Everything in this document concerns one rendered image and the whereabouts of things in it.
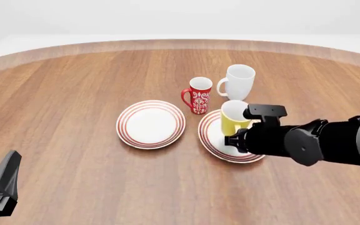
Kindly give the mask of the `red patterned mug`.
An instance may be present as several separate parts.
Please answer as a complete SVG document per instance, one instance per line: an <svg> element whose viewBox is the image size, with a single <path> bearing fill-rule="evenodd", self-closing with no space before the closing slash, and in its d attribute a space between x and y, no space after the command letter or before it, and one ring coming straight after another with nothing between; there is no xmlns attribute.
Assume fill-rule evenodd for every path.
<svg viewBox="0 0 360 225"><path fill-rule="evenodd" d="M195 77L190 80L189 88L181 91L182 101L193 114L207 113L212 86L213 82L209 78Z"/></svg>

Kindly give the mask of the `white plate with red rings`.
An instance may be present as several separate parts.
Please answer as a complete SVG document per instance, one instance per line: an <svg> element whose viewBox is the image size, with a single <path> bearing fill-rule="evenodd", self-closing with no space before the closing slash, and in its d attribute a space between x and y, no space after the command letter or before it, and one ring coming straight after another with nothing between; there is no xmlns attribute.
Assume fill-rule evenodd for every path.
<svg viewBox="0 0 360 225"><path fill-rule="evenodd" d="M201 144L215 157L230 163L254 163L265 155L240 153L236 147L224 144L224 134L221 132L221 111L213 110L199 122L197 134Z"/></svg>
<svg viewBox="0 0 360 225"><path fill-rule="evenodd" d="M186 118L175 105L158 100L141 101L118 116L116 132L125 144L138 149L159 149L176 142Z"/></svg>

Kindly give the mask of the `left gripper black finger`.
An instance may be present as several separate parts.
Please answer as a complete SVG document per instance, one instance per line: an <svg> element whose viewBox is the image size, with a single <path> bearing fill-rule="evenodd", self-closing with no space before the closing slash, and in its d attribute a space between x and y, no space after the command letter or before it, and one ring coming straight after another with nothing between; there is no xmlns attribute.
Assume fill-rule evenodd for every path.
<svg viewBox="0 0 360 225"><path fill-rule="evenodd" d="M15 150L7 153L0 163L0 194L18 199L18 172L22 156Z"/></svg>

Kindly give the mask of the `yellow and white mug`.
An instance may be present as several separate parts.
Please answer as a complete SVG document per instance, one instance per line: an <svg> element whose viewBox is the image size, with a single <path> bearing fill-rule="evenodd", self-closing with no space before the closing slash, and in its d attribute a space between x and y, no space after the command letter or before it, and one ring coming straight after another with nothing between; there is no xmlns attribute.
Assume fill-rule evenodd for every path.
<svg viewBox="0 0 360 225"><path fill-rule="evenodd" d="M221 132L224 136L232 136L238 129L248 129L253 123L259 123L257 119L246 119L243 116L248 103L244 101L226 101L221 106Z"/></svg>

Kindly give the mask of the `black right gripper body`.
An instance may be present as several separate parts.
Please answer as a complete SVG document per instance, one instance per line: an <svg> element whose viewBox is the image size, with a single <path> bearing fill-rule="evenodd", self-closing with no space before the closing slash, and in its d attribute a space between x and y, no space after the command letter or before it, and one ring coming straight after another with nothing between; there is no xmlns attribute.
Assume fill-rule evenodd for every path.
<svg viewBox="0 0 360 225"><path fill-rule="evenodd" d="M251 141L249 129L238 129L235 134L224 137L224 145L235 147L239 153L250 153Z"/></svg>

